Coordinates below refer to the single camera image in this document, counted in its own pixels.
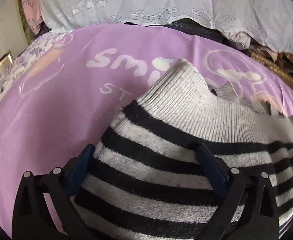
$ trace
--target metal pin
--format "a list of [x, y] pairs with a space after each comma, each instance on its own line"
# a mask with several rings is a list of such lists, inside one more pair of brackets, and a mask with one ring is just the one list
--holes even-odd
[[231, 169], [231, 172], [234, 174], [234, 175], [238, 175], [240, 173], [239, 169], [237, 168], [232, 168]]
[[59, 174], [61, 172], [61, 168], [60, 167], [56, 167], [53, 169], [52, 171], [54, 174]]
[[262, 172], [261, 173], [262, 178], [267, 179], [269, 177], [269, 175], [266, 172]]
[[24, 176], [25, 178], [30, 177], [30, 175], [31, 175], [31, 172], [30, 172], [30, 171], [26, 171], [26, 172], [23, 174], [23, 176]]

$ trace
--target beige wall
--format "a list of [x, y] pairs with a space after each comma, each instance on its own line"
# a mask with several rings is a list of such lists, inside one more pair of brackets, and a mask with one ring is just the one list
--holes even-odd
[[17, 0], [0, 0], [0, 58], [11, 50], [16, 58], [28, 46], [25, 39]]

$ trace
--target striped garment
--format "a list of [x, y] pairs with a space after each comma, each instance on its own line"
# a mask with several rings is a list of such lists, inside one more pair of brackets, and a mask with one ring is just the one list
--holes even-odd
[[[285, 228], [293, 216], [293, 116], [261, 114], [254, 103], [226, 98], [213, 95], [196, 68], [179, 60], [115, 117], [74, 203], [97, 238], [196, 237], [222, 203], [195, 159], [199, 143], [229, 167], [267, 172], [280, 231]], [[244, 204], [245, 198], [231, 229]]]

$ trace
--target bed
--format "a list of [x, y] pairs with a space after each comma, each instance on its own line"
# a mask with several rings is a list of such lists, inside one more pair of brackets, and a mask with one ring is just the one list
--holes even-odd
[[[53, 32], [37, 38], [0, 75], [0, 226], [9, 236], [22, 174], [48, 173], [87, 143], [96, 144], [118, 109], [179, 58], [193, 63], [210, 88], [231, 82], [240, 98], [267, 101], [293, 115], [293, 90], [211, 33], [210, 40], [162, 26], [121, 24], [55, 32], [42, 16]], [[52, 205], [50, 211], [61, 229]]]

